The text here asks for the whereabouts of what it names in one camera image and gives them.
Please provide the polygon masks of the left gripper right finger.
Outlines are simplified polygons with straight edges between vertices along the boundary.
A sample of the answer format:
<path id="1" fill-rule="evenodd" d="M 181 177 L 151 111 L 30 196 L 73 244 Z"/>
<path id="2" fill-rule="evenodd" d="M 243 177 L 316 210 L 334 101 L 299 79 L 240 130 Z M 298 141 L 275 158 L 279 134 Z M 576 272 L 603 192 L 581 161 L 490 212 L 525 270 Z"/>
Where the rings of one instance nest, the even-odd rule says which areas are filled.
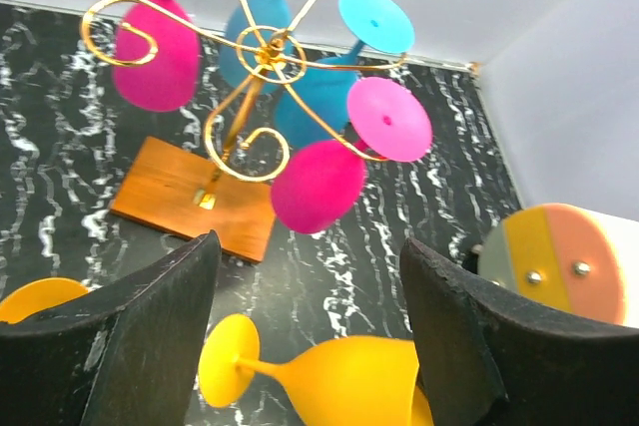
<path id="1" fill-rule="evenodd" d="M 413 238 L 399 270 L 435 424 L 637 424 L 637 329 L 530 300 Z"/>

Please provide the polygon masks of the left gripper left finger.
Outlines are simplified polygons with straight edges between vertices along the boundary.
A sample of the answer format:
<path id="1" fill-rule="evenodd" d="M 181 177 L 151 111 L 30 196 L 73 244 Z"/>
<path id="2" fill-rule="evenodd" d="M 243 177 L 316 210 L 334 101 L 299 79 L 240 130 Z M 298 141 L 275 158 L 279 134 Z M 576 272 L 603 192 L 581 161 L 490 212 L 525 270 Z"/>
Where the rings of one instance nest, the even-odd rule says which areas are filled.
<path id="1" fill-rule="evenodd" d="M 183 424 L 220 262 L 210 231 L 77 299 L 2 323 L 2 424 Z"/>

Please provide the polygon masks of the orange wine glass front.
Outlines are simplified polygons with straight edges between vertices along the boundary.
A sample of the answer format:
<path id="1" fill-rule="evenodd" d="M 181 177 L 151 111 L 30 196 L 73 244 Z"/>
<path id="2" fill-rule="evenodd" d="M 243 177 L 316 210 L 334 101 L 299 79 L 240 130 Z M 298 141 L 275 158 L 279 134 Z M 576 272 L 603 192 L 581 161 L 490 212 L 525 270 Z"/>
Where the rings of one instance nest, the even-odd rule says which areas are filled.
<path id="1" fill-rule="evenodd" d="M 319 343 L 293 360 L 260 359 L 254 322 L 243 314 L 220 321 L 198 366 L 199 389 L 215 408 L 246 392 L 256 374 L 277 380 L 307 425 L 430 425 L 419 363 L 410 340 L 356 335 Z"/>

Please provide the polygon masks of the orange wine glass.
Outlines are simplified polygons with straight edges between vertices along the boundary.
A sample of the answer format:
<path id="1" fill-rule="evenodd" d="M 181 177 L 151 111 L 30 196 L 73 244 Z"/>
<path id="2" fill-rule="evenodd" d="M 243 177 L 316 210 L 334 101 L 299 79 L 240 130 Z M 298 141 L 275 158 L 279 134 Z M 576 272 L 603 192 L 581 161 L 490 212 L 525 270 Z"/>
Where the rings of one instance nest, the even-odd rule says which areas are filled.
<path id="1" fill-rule="evenodd" d="M 74 300 L 89 292 L 89 288 L 81 282 L 66 277 L 32 281 L 1 301 L 1 321 L 15 324 L 39 311 Z"/>
<path id="2" fill-rule="evenodd" d="M 293 360 L 260 359 L 254 322 L 243 314 L 220 321 L 198 366 L 199 389 L 215 408 L 246 392 L 256 374 L 277 380 L 307 425 L 430 425 L 419 363 L 410 340 L 356 335 L 319 343 Z"/>

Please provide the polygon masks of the pink wine glass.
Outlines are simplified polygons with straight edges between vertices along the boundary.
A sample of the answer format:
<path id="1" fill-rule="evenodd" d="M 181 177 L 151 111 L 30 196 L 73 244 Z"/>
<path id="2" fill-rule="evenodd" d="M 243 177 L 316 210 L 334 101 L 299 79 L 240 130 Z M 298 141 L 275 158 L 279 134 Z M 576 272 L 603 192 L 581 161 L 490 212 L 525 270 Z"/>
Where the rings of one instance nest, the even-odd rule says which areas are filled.
<path id="1" fill-rule="evenodd" d="M 346 97 L 346 110 L 362 146 L 384 161 L 421 159 L 433 140 L 425 108 L 398 83 L 381 77 L 358 80 Z M 304 147 L 276 177 L 271 201 L 289 229 L 312 234 L 328 228 L 357 201 L 366 177 L 363 155 L 338 140 Z"/>
<path id="2" fill-rule="evenodd" d="M 175 0 L 150 1 L 184 20 L 189 19 Z M 143 4 L 134 5 L 124 20 L 151 35 L 158 44 L 158 53 L 141 66 L 115 67 L 113 81 L 117 91 L 144 110 L 180 109 L 195 95 L 200 72 L 199 35 Z"/>

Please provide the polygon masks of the blue wine glass front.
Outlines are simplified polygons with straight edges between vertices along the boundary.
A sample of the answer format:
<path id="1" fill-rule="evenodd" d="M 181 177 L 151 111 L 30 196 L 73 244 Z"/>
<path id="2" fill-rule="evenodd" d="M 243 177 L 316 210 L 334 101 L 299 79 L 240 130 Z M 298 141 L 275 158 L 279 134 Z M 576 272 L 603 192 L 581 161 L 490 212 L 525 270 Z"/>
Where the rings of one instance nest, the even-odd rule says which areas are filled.
<path id="1" fill-rule="evenodd" d="M 385 54 L 402 54 L 415 40 L 408 16 L 392 0 L 338 0 L 338 11 L 357 42 L 344 55 L 319 60 L 323 69 L 310 67 L 293 88 L 299 97 L 337 133 L 348 123 L 347 94 L 358 80 L 358 73 L 347 70 L 355 65 L 364 46 Z M 303 148 L 327 140 L 328 132 L 321 127 L 289 92 L 283 92 L 274 113 L 276 129 L 290 146 Z"/>

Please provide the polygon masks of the blue wine glass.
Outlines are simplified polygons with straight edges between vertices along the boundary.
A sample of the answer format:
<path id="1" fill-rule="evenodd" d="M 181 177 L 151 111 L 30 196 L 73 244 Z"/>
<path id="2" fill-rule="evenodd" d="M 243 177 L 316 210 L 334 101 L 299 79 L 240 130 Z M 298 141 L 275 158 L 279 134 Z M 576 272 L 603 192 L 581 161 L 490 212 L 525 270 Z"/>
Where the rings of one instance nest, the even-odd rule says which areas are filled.
<path id="1" fill-rule="evenodd" d="M 355 65 L 364 46 L 385 54 L 402 54 L 415 40 L 408 16 L 392 0 L 338 0 L 338 11 L 357 42 L 344 55 L 319 60 L 323 69 L 310 67 L 293 88 L 299 97 L 337 133 L 348 123 L 347 94 L 358 80 L 358 73 L 347 70 Z M 303 148 L 327 140 L 328 132 L 321 127 L 289 92 L 283 92 L 274 113 L 276 129 L 290 146 Z"/>
<path id="2" fill-rule="evenodd" d="M 283 29 L 293 21 L 293 14 L 286 0 L 248 0 L 248 5 L 257 25 Z M 237 41 L 238 36 L 249 26 L 248 18 L 240 5 L 228 20 L 225 31 L 226 39 L 240 43 Z M 247 34 L 243 43 L 250 47 L 261 45 L 253 33 Z M 238 87 L 249 74 L 240 63 L 235 48 L 226 45 L 219 48 L 218 73 L 233 88 Z"/>

